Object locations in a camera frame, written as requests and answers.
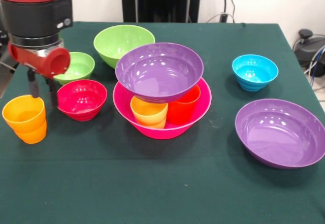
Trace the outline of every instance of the purple bowl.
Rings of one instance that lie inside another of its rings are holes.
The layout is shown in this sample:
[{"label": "purple bowl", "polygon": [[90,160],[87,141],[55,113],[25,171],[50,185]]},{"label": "purple bowl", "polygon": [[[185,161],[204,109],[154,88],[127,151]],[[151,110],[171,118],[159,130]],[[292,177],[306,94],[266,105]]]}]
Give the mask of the purple bowl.
[{"label": "purple bowl", "polygon": [[239,110],[235,127],[247,150],[270,167],[306,167],[325,154],[322,123],[305,108],[288,101],[250,102]]},{"label": "purple bowl", "polygon": [[203,75],[203,62],[179,44],[155,43],[136,48],[117,63],[115,74],[127,90],[153,103],[185,95]]}]

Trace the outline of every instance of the pink bowl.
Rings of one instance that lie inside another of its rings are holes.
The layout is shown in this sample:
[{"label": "pink bowl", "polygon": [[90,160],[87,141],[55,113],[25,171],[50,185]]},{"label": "pink bowl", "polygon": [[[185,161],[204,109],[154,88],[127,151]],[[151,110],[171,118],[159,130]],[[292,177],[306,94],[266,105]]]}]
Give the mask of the pink bowl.
[{"label": "pink bowl", "polygon": [[97,81],[76,80],[57,91],[58,109],[76,121],[92,120],[107,99],[107,90]]},{"label": "pink bowl", "polygon": [[164,129],[153,129],[138,124],[130,108],[130,101],[133,94],[124,88],[120,82],[117,82],[115,85],[113,103],[117,111],[145,136],[153,139],[171,139],[180,136],[208,112],[212,102],[210,87],[203,78],[199,80],[198,86],[201,89],[201,96],[197,106],[189,123],[182,126],[166,122]]}]

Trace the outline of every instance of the blue bowl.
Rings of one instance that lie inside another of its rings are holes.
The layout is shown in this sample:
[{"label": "blue bowl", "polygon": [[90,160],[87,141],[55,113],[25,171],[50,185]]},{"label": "blue bowl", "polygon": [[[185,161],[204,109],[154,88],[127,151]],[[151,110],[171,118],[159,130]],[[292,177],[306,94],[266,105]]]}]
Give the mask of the blue bowl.
[{"label": "blue bowl", "polygon": [[233,71],[239,85],[247,91],[259,91],[271,83],[279,69],[270,59],[260,55],[242,55],[233,61]]}]

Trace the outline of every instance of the green bowl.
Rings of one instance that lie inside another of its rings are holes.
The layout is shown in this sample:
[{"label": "green bowl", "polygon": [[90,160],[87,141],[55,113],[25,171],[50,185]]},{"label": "green bowl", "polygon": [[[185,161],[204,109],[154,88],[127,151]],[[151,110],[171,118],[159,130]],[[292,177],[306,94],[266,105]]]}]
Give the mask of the green bowl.
[{"label": "green bowl", "polygon": [[101,31],[93,45],[100,57],[115,69],[117,62],[129,51],[155,43],[154,35],[143,27],[118,25]]},{"label": "green bowl", "polygon": [[66,73],[54,76],[54,79],[62,85],[79,79],[88,79],[95,68],[94,59],[86,53],[70,52],[70,58],[70,66]]}]

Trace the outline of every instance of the table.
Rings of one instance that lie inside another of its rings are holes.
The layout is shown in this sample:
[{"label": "table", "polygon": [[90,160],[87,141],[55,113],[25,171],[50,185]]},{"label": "table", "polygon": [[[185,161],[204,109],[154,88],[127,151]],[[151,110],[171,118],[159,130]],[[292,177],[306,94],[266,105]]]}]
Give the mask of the table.
[{"label": "table", "polygon": [[[92,43],[116,23],[76,22],[62,32],[70,51],[96,60],[92,79],[109,97],[100,115],[77,122],[51,109],[44,79],[48,133],[36,145],[22,143],[0,120],[1,223],[324,223],[325,160],[300,170],[276,170],[256,161],[237,137],[234,120],[246,103],[279,98],[304,106],[325,123],[324,112],[276,24],[139,23],[157,42],[196,51],[213,102],[184,135],[149,139],[122,118],[112,103],[114,70]],[[232,60],[266,56],[279,76],[263,90],[242,90]],[[3,99],[29,93],[19,66]]]}]

